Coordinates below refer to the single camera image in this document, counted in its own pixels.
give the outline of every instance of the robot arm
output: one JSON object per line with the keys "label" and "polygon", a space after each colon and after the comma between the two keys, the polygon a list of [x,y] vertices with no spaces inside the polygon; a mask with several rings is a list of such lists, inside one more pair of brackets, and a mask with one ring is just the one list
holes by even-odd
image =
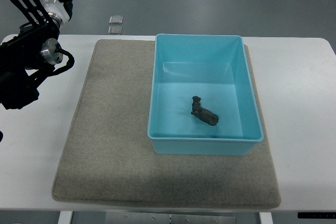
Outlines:
{"label": "robot arm", "polygon": [[[57,41],[60,29],[72,17],[72,0],[10,1],[28,23],[20,26],[18,36],[0,45],[0,104],[5,109],[21,109],[38,99],[37,87],[46,78],[67,71],[75,63]],[[56,69],[63,55],[68,61]],[[29,76],[28,69],[36,71]]]}

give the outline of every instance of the small metal plate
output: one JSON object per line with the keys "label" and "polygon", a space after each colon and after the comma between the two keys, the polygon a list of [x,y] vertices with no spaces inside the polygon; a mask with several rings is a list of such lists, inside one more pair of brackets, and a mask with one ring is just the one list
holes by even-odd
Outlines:
{"label": "small metal plate", "polygon": [[109,34],[110,35],[121,35],[121,26],[110,26],[109,27]]}
{"label": "small metal plate", "polygon": [[235,217],[171,215],[171,224],[236,224]]}
{"label": "small metal plate", "polygon": [[109,24],[121,24],[122,23],[122,16],[111,16]]}
{"label": "small metal plate", "polygon": [[168,214],[146,212],[107,212],[105,224],[170,224]]}

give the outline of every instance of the table surface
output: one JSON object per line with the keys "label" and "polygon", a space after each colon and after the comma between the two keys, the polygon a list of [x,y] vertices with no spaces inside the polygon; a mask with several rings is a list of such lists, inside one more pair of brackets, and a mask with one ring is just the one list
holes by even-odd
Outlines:
{"label": "table surface", "polygon": [[[51,197],[58,162],[99,39],[155,40],[155,36],[59,37],[62,47],[75,57],[75,66],[48,78],[38,88],[39,100],[29,106],[21,110],[0,107],[0,130],[4,133],[0,143],[0,209],[174,210],[72,204]],[[272,211],[336,211],[335,53],[321,38],[243,37],[243,41],[250,52],[282,199]]]}

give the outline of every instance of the plastic container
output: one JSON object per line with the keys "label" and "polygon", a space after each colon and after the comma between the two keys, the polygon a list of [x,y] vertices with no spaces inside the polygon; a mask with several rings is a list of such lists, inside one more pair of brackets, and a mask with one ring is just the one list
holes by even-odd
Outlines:
{"label": "plastic container", "polygon": [[[195,95],[215,126],[191,115]],[[263,140],[240,36],[156,36],[148,137],[160,154],[245,155]]]}

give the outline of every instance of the toy hippo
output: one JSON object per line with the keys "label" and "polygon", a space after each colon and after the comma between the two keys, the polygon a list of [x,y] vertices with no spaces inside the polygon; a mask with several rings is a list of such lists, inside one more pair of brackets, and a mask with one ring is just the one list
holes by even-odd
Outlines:
{"label": "toy hippo", "polygon": [[197,96],[193,97],[193,104],[192,104],[193,111],[191,112],[191,115],[194,115],[201,121],[211,126],[215,126],[218,123],[218,116],[212,113],[210,110],[202,108],[200,100],[201,99]]}

